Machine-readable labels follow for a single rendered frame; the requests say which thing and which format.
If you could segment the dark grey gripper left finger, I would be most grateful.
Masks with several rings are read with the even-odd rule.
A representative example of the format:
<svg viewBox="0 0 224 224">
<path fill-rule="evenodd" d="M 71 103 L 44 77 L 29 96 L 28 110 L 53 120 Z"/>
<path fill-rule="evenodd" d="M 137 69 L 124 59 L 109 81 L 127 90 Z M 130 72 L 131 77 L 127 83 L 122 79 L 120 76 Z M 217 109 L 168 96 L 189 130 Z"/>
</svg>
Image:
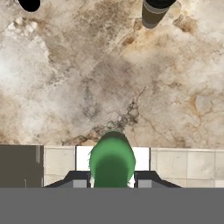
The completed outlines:
<svg viewBox="0 0 224 224">
<path fill-rule="evenodd" d="M 70 171 L 63 179 L 47 185 L 47 187 L 90 188 L 89 171 Z"/>
</svg>

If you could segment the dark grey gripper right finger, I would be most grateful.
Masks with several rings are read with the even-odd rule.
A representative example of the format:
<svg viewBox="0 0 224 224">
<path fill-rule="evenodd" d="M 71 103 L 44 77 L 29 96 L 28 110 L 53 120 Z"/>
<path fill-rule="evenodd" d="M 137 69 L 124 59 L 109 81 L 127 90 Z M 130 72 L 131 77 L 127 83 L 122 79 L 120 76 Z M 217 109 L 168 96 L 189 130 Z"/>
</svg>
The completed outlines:
<svg viewBox="0 0 224 224">
<path fill-rule="evenodd" d="M 136 171 L 134 178 L 135 188 L 179 188 L 179 185 L 161 179 L 155 171 Z"/>
</svg>

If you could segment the green bottle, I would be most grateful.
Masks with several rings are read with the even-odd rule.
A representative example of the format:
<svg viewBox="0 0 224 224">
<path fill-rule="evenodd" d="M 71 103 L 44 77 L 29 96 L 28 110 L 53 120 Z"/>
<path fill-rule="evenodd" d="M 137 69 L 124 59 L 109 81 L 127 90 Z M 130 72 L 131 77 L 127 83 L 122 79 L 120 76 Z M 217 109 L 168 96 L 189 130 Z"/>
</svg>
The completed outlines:
<svg viewBox="0 0 224 224">
<path fill-rule="evenodd" d="M 126 188 L 135 167 L 134 152 L 120 131 L 105 133 L 90 152 L 89 168 L 94 188 Z"/>
</svg>

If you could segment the dark grey cabinet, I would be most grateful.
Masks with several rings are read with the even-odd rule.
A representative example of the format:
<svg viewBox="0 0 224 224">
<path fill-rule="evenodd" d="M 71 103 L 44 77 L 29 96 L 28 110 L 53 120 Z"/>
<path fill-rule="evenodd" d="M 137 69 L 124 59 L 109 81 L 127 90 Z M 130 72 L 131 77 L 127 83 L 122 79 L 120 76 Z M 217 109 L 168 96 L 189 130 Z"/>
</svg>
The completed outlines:
<svg viewBox="0 0 224 224">
<path fill-rule="evenodd" d="M 0 187 L 42 187 L 44 147 L 0 144 Z"/>
</svg>

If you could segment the dark olive can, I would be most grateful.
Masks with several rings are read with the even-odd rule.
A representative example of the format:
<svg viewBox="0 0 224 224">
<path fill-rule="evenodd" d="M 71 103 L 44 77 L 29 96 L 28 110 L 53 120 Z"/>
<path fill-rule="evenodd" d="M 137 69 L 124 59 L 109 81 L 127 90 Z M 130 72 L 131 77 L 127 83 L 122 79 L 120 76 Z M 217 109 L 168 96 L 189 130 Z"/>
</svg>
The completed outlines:
<svg viewBox="0 0 224 224">
<path fill-rule="evenodd" d="M 142 23 L 148 29 L 155 28 L 176 0 L 143 0 Z"/>
</svg>

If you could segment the black round object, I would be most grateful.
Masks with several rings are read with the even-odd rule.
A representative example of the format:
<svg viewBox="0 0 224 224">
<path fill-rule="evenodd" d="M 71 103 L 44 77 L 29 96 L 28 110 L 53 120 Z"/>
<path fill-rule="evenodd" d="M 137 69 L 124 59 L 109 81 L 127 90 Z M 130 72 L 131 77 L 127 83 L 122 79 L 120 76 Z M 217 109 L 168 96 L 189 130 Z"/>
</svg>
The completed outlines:
<svg viewBox="0 0 224 224">
<path fill-rule="evenodd" d="M 35 12 L 40 7 L 40 0 L 18 0 L 20 6 L 28 12 Z"/>
</svg>

